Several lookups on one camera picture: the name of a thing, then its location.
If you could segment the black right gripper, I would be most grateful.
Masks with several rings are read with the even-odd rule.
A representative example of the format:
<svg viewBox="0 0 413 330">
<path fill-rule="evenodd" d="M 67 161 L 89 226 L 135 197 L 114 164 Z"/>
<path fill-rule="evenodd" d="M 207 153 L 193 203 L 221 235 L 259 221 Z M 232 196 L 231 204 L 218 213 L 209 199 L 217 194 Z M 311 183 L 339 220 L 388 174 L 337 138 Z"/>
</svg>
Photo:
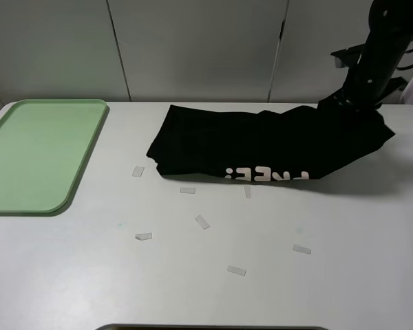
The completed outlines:
<svg viewBox="0 0 413 330">
<path fill-rule="evenodd" d="M 381 96 L 382 86 L 377 82 L 366 82 L 357 86 L 343 86 L 320 100 L 318 110 L 372 113 L 376 112 L 381 106 Z"/>
</svg>

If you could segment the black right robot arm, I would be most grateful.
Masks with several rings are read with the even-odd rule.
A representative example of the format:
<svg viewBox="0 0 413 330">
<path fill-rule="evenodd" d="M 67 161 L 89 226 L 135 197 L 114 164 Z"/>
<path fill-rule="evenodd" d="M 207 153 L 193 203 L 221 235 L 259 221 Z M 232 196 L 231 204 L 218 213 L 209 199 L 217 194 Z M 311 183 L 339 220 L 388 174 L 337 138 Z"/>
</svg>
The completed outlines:
<svg viewBox="0 0 413 330">
<path fill-rule="evenodd" d="M 337 67 L 348 73 L 340 89 L 320 100 L 318 107 L 377 109 L 382 101 L 407 86 L 395 71 L 413 68 L 413 1 L 373 1 L 364 44 L 333 52 Z"/>
</svg>

